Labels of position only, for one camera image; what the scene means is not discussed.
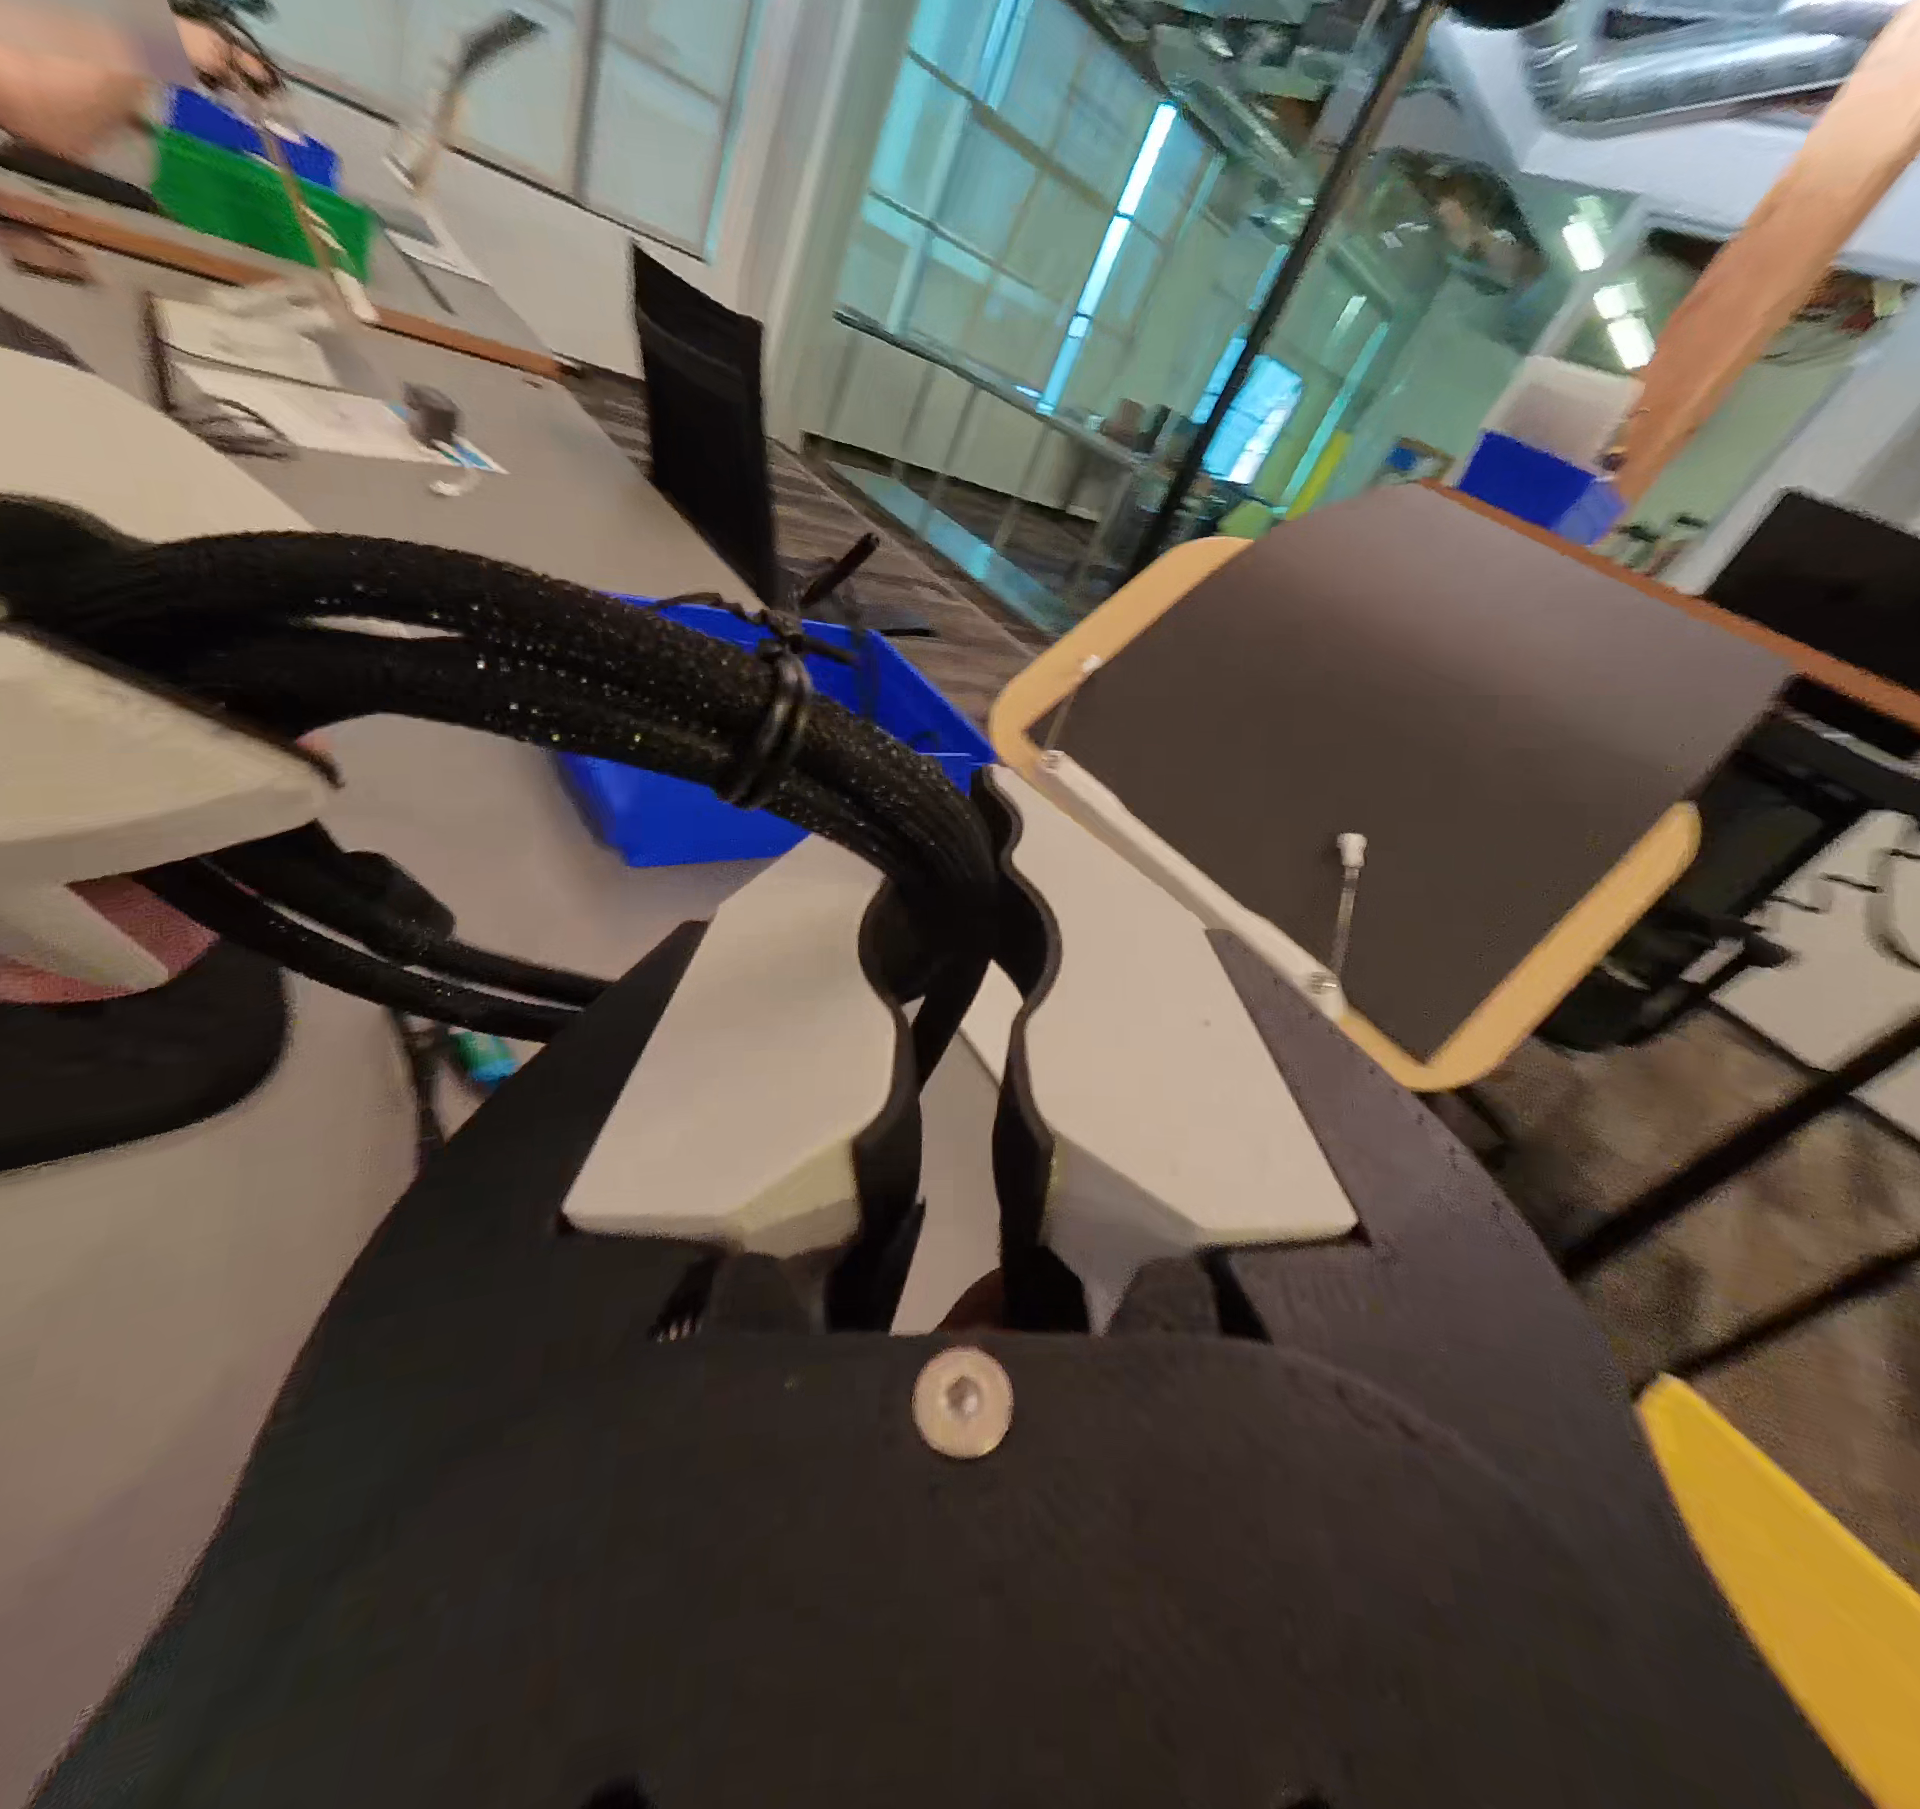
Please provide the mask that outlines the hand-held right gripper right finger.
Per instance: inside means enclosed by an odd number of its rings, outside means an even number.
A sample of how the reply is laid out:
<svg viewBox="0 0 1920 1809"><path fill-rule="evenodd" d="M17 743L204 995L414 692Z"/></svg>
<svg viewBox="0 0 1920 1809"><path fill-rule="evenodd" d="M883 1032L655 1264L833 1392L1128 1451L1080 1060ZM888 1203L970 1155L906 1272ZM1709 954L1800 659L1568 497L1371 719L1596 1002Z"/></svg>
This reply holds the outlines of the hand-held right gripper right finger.
<svg viewBox="0 0 1920 1809"><path fill-rule="evenodd" d="M1359 1234L1213 933L1009 768L986 1006L1004 1021L989 1166L1004 1319L1100 1331L1143 1270Z"/></svg>

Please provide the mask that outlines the white paper sheet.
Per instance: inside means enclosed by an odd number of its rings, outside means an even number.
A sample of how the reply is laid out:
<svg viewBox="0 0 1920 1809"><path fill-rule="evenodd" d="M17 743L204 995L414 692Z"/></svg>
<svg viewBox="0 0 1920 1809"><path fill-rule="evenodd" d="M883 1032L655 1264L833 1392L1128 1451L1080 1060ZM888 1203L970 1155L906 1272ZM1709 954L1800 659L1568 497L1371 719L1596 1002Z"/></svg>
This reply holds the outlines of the white paper sheet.
<svg viewBox="0 0 1920 1809"><path fill-rule="evenodd" d="M402 384L308 309L247 312L216 300L149 294L143 324L156 400L228 454L327 454L444 469L438 494L508 469L463 430L453 454L429 454L402 422Z"/></svg>

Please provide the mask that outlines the blue plastic bin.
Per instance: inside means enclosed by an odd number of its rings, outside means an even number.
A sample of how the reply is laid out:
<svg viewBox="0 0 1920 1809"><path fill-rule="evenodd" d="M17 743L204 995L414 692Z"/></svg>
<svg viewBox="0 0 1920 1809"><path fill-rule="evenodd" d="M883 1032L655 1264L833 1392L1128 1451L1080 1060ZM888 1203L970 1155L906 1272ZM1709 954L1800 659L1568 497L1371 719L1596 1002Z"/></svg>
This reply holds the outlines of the blue plastic bin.
<svg viewBox="0 0 1920 1809"><path fill-rule="evenodd" d="M860 619L801 619L801 659L818 698L873 720L943 767L956 789L989 767L992 747L897 644ZM552 753L576 813L627 868L770 862L804 835L770 811L739 811L712 789L661 773Z"/></svg>
<svg viewBox="0 0 1920 1809"><path fill-rule="evenodd" d="M1457 494L1523 524L1536 524L1577 549L1596 549L1615 530L1626 512L1626 501L1608 473L1529 446L1501 430L1483 431L1475 454L1451 486Z"/></svg>
<svg viewBox="0 0 1920 1809"><path fill-rule="evenodd" d="M260 136L260 129L254 124L254 117L245 117L238 105L223 102L217 96L201 92L201 89L184 89L172 87L166 92L166 120L163 124L172 133L201 141L211 148L223 148L228 156L242 156L254 160L271 160L269 147ZM342 178L342 163L335 147L326 141L302 132L292 124L292 120L269 112L269 129L274 133L277 148L283 153L289 169L317 188L336 191Z"/></svg>

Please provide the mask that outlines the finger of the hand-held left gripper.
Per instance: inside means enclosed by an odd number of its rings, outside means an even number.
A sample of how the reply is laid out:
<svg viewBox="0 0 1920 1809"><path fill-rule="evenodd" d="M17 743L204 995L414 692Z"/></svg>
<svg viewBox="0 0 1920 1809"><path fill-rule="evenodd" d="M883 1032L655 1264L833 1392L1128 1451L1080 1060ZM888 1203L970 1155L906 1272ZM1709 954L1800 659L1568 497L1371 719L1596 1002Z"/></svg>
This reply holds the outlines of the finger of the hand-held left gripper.
<svg viewBox="0 0 1920 1809"><path fill-rule="evenodd" d="M211 533L304 533L266 483L95 373L4 352L4 501L55 504L169 545Z"/></svg>
<svg viewBox="0 0 1920 1809"><path fill-rule="evenodd" d="M283 835L335 786L321 753L4 631L4 925L22 936L59 939L62 887Z"/></svg>

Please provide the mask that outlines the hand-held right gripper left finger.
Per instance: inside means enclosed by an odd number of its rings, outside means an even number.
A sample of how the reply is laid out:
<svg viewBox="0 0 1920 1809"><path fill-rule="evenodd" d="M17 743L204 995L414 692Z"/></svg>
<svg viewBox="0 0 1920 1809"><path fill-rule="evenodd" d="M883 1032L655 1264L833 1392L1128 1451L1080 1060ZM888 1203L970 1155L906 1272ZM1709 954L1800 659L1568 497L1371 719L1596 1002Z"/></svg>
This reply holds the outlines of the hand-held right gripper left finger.
<svg viewBox="0 0 1920 1809"><path fill-rule="evenodd" d="M846 850L792 850L722 902L564 1221L764 1254L818 1279L827 1325L891 1328L924 1203L888 936L888 881Z"/></svg>

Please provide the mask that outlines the glass railing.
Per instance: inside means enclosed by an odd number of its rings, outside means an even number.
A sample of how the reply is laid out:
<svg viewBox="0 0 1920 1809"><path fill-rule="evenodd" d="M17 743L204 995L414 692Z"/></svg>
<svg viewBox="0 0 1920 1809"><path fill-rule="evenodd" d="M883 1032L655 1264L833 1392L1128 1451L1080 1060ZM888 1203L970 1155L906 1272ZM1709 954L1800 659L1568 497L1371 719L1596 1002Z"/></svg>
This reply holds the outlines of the glass railing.
<svg viewBox="0 0 1920 1809"><path fill-rule="evenodd" d="M940 343L836 306L822 470L1032 628L1065 628L1123 580L1164 501L1150 434L1109 431Z"/></svg>

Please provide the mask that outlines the yellow plastic bin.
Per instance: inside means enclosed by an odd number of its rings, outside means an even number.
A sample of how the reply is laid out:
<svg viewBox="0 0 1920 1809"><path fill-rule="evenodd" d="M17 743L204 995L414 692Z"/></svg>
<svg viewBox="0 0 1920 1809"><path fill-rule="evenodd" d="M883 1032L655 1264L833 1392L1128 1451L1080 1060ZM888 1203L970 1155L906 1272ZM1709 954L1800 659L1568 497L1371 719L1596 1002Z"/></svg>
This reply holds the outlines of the yellow plastic bin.
<svg viewBox="0 0 1920 1809"><path fill-rule="evenodd" d="M1696 1552L1875 1805L1918 1802L1918 1592L1676 1376L1638 1403Z"/></svg>

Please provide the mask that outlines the black office chair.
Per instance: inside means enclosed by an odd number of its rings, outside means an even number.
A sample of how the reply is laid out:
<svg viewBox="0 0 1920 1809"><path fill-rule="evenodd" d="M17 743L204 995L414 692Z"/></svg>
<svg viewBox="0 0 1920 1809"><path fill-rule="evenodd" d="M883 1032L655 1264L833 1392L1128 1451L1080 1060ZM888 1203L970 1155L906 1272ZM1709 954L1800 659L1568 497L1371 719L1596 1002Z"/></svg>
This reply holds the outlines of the black office chair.
<svg viewBox="0 0 1920 1809"><path fill-rule="evenodd" d="M767 609L791 604L764 431L764 324L629 247L649 480Z"/></svg>

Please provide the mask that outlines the green plastic bin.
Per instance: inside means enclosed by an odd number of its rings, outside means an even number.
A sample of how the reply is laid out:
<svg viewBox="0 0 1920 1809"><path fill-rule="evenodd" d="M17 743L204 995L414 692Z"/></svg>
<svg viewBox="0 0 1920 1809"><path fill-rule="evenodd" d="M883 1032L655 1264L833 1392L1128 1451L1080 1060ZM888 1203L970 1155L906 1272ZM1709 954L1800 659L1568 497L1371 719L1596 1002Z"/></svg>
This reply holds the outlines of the green plastic bin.
<svg viewBox="0 0 1920 1809"><path fill-rule="evenodd" d="M298 181L298 188L308 208L336 242L335 247L321 244L321 254L354 281L366 282L377 215L318 181ZM159 129L149 193L163 218L190 232L223 239L286 261L314 261L304 223L283 191L281 176L262 157L220 148L172 129Z"/></svg>

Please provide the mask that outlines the black tripod legs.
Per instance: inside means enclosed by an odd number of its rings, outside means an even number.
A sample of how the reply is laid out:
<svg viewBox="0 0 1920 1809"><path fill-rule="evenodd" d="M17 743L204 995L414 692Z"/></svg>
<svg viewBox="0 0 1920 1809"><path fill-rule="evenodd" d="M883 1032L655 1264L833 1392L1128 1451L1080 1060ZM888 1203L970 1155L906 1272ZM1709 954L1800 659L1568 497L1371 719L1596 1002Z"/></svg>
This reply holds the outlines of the black tripod legs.
<svg viewBox="0 0 1920 1809"><path fill-rule="evenodd" d="M1888 1075L1918 1057L1918 1012L1906 1015L1891 1032L1869 1039L1863 1048L1848 1054L1833 1069L1815 1075L1785 1103L1763 1112L1760 1118L1741 1124L1715 1147L1696 1153L1691 1163L1676 1167L1668 1179L1647 1188L1641 1197L1629 1202L1623 1211L1600 1217L1589 1227L1559 1245L1557 1267L1568 1282L1589 1275L1593 1270L1615 1261L1629 1248L1642 1245L1653 1234L1676 1221L1682 1214L1700 1206L1705 1197L1715 1197L1724 1185L1733 1185L1741 1175L1754 1170L1763 1158L1782 1150L1797 1132L1815 1120L1833 1115L1848 1103L1861 1087L1873 1084L1879 1075ZM1676 1382L1703 1380L1712 1370L1736 1366L1788 1334L1806 1328L1818 1318L1843 1310L1857 1302L1879 1300L1894 1290L1918 1270L1918 1243L1903 1248L1888 1248L1861 1261L1857 1267L1840 1272L1821 1290L1811 1290L1782 1309L1751 1319L1739 1331L1717 1339L1705 1346L1694 1346L1678 1358L1665 1366L1665 1376Z"/></svg>

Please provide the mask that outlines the black panel on white stand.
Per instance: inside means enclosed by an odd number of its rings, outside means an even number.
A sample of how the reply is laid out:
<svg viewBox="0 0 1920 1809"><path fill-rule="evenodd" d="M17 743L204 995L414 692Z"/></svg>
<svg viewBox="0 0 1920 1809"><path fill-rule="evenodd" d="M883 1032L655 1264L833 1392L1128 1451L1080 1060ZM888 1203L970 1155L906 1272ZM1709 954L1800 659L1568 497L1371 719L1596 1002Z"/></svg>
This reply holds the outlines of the black panel on white stand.
<svg viewBox="0 0 1920 1809"><path fill-rule="evenodd" d="M1340 972L1395 1081L1493 1074L1682 880L1788 644L1432 486L1171 549L989 708L998 764Z"/></svg>
<svg viewBox="0 0 1920 1809"><path fill-rule="evenodd" d="M469 29L451 47L444 66L429 81L424 102L412 117L397 123L386 148L386 166L408 197L427 197L441 157L457 141L463 108L470 87L514 51L547 35L547 23L508 10Z"/></svg>

